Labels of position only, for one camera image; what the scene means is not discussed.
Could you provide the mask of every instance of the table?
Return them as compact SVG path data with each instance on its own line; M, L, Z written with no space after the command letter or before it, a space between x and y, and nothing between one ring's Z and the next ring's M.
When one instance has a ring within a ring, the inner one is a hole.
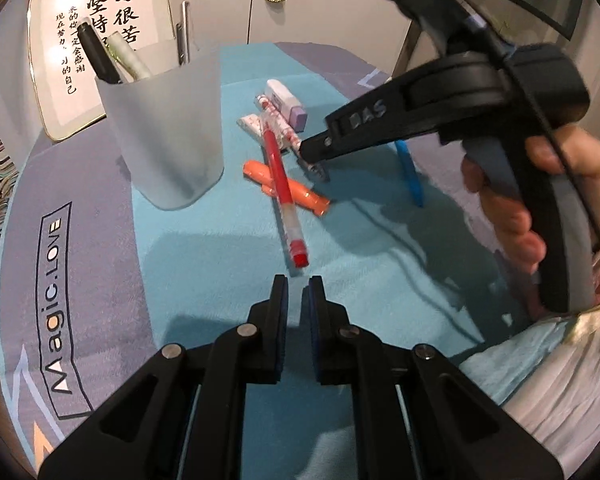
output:
M310 136L387 76L318 44L225 47L221 66L224 175L189 208L157 210L134 189L106 120L54 146L41 137L29 155L0 245L0 375L34 465L162 345L206 344L243 322L276 273L290 276L285 371L276 387L248 388L245 479L355 476L350 395L312 371L300 301L312 274L390 344L462 356L528 325L477 198L462 188L461 149L434 137L410 143L429 176L424 209L391 147L331 161L331 182L315 186L331 210L300 212L311 266L287 269L274 205L242 177L261 149L236 119L275 77L307 106ZM285 165L307 182L291 155Z

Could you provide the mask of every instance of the frosted plastic cup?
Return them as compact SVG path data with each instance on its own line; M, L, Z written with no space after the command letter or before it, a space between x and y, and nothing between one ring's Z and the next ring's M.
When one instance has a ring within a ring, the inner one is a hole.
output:
M118 85L96 79L98 92L134 186L156 207L180 209L224 170L218 47L194 50L182 66L174 41L138 55L157 75Z

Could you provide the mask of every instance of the metal screw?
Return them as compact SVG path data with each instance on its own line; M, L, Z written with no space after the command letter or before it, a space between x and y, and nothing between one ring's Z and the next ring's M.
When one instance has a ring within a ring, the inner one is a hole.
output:
M240 325L237 331L239 336L251 337L258 333L258 327L251 323L245 323L244 325Z
M182 353L182 348L180 345L176 345L176 343L169 343L162 347L162 357L167 359L173 359L178 357Z
M425 361L433 359L436 356L436 349L431 345L416 345L415 352L420 359L424 359Z
M360 335L360 329L355 325L345 325L340 330L338 330L338 333L342 337L346 337L347 339L353 339L355 338L355 336Z

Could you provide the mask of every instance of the eraser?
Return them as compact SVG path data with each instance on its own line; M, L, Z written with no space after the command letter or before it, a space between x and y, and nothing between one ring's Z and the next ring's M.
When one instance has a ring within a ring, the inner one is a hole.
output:
M260 117L256 114L246 115L237 120L238 126L240 126L245 132L250 134L255 140L257 140L261 146L264 146L264 139L262 138L262 129L260 127ZM283 151L286 146L284 140L280 136L276 136L278 141L278 148Z
M265 95L296 132L304 131L304 127L306 126L306 111L302 103L286 86L277 79L269 79Z

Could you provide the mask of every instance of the white cloth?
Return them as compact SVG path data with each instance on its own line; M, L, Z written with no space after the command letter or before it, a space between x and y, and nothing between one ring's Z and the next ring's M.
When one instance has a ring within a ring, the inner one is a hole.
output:
M555 455L565 478L600 442L600 326L587 330L586 316L578 320L585 331L557 346L504 405Z

